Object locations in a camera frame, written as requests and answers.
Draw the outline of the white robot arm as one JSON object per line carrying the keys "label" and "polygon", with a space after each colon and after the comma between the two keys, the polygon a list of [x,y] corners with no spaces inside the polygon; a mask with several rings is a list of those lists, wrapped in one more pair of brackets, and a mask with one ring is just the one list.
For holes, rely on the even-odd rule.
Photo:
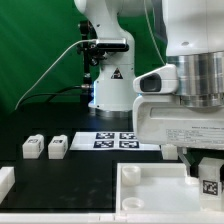
{"label": "white robot arm", "polygon": [[[74,0],[96,31],[90,53],[100,62],[90,106],[105,113],[129,111],[142,143],[192,149],[193,176],[224,168],[224,0]],[[134,39],[120,16],[153,11],[167,43],[163,65],[135,76]]]}

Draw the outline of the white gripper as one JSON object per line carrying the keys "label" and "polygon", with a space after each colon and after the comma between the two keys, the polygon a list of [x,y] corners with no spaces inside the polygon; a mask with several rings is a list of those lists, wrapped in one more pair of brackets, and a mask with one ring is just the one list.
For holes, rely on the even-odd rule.
{"label": "white gripper", "polygon": [[187,148],[224,150],[224,107],[187,108],[175,96],[141,95],[133,104],[133,130],[143,144],[177,146],[190,175]]}

